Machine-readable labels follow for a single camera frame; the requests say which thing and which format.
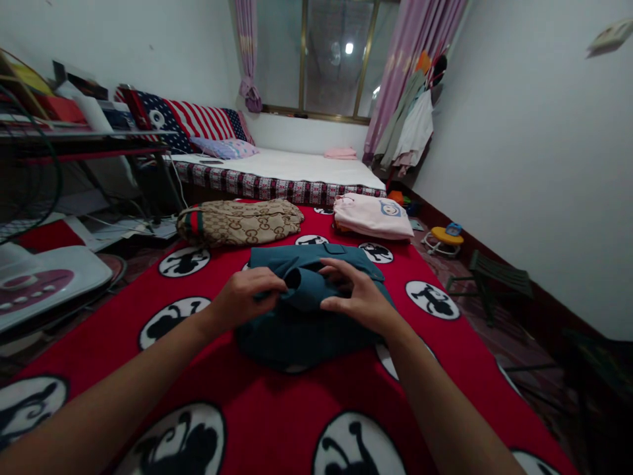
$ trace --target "folded clothing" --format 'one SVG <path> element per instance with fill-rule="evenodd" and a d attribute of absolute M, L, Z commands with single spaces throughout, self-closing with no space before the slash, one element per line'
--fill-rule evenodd
<path fill-rule="evenodd" d="M 249 265 L 268 267 L 288 286 L 277 306 L 235 331 L 237 345 L 257 362 L 285 371 L 292 366 L 312 367 L 336 356 L 382 342 L 347 315 L 320 309 L 323 299 L 346 295 L 318 273 L 321 257 L 342 259 L 368 274 L 393 305 L 384 276 L 358 247 L 310 244 L 254 247 Z"/>
<path fill-rule="evenodd" d="M 356 150 L 352 147 L 331 148 L 323 154 L 325 158 L 336 160 L 356 160 Z"/>
<path fill-rule="evenodd" d="M 206 201 L 181 211 L 178 234 L 191 245 L 258 245 L 301 231 L 303 213 L 283 199 Z"/>
<path fill-rule="evenodd" d="M 259 153 L 259 149 L 255 145 L 239 139 L 214 141 L 202 137 L 191 137 L 189 140 L 203 153 L 224 160 L 238 160 Z"/>
<path fill-rule="evenodd" d="M 407 212 L 393 200 L 346 193 L 334 200 L 337 225 L 382 239 L 408 239 L 413 229 Z"/>

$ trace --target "red box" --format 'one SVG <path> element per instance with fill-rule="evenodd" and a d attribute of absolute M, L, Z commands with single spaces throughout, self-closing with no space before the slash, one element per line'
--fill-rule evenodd
<path fill-rule="evenodd" d="M 51 120 L 86 123 L 86 118 L 75 101 L 53 96 L 36 97 Z"/>

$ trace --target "hand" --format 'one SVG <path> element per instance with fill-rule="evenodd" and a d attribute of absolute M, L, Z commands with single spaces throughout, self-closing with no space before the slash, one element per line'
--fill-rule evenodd
<path fill-rule="evenodd" d="M 277 304 L 279 293 L 287 291 L 286 283 L 268 267 L 236 272 L 214 301 L 203 310 L 211 316 L 204 321 L 208 325 L 213 323 L 214 330 L 222 334 L 272 310 Z M 270 294 L 256 301 L 253 296 L 261 292 Z"/>
<path fill-rule="evenodd" d="M 325 267 L 319 274 L 328 276 L 341 288 L 351 290 L 350 298 L 328 297 L 323 300 L 323 310 L 345 313 L 387 339 L 408 326 L 367 274 L 339 259 L 321 259 L 321 263 Z"/>

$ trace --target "window frame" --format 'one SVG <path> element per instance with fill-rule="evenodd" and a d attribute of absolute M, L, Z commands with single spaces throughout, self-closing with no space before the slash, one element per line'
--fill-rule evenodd
<path fill-rule="evenodd" d="M 363 95 L 363 86 L 365 85 L 365 73 L 367 72 L 367 64 L 369 63 L 369 54 L 371 53 L 371 46 L 374 38 L 374 30 L 376 26 L 376 20 L 378 18 L 378 10 L 381 3 L 400 3 L 400 0 L 353 0 L 364 3 L 373 3 L 374 9 L 371 12 L 371 19 L 369 21 L 369 30 L 367 31 L 367 43 L 365 44 L 365 55 L 363 56 L 363 66 L 361 69 L 361 76 L 359 77 L 358 88 L 356 90 L 356 101 L 354 103 L 353 115 L 340 115 L 340 114 L 327 114 L 322 112 L 311 112 L 305 109 L 304 105 L 304 84 L 305 84 L 305 47 L 306 36 L 308 30 L 308 1 L 302 1 L 301 9 L 301 58 L 299 60 L 299 107 L 289 108 L 283 106 L 273 106 L 270 104 L 262 105 L 262 112 L 278 114 L 278 115 L 295 115 L 298 114 L 302 118 L 319 119 L 331 122 L 341 123 L 354 123 L 360 125 L 369 125 L 371 117 L 362 117 L 358 115 L 358 108 L 361 103 L 361 97 Z"/>

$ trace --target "desk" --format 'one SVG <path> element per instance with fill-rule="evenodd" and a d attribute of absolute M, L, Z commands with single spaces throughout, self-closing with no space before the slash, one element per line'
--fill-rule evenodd
<path fill-rule="evenodd" d="M 138 163 L 138 158 L 151 156 L 156 160 L 158 177 L 160 182 L 153 187 L 159 187 L 167 192 L 168 201 L 178 212 L 183 210 L 183 203 L 171 180 L 171 176 L 166 169 L 163 160 L 164 154 L 169 154 L 168 145 L 162 142 L 150 142 L 135 137 L 139 136 L 160 136 L 174 135 L 176 132 L 170 131 L 114 131 L 114 132 L 94 132 L 94 131 L 42 131 L 44 136 L 50 140 L 55 150 L 57 162 L 60 164 L 77 162 L 90 183 L 99 190 L 105 201 L 116 209 L 116 204 L 111 200 L 106 190 L 102 187 L 99 179 L 86 165 L 85 161 L 97 158 L 107 158 L 111 156 L 124 155 L 132 169 L 132 174 L 138 183 L 141 194 L 150 204 L 150 210 L 155 224 L 160 223 L 161 212 L 158 207 L 148 199 L 151 195 L 150 182 L 142 176 L 142 170 Z M 24 160 L 29 165 L 44 165 L 53 163 L 53 158 L 42 148 L 35 150 L 36 139 L 42 134 L 37 131 L 21 131 L 15 135 L 0 133 L 0 150 L 9 147 L 16 154 L 17 158 Z"/>

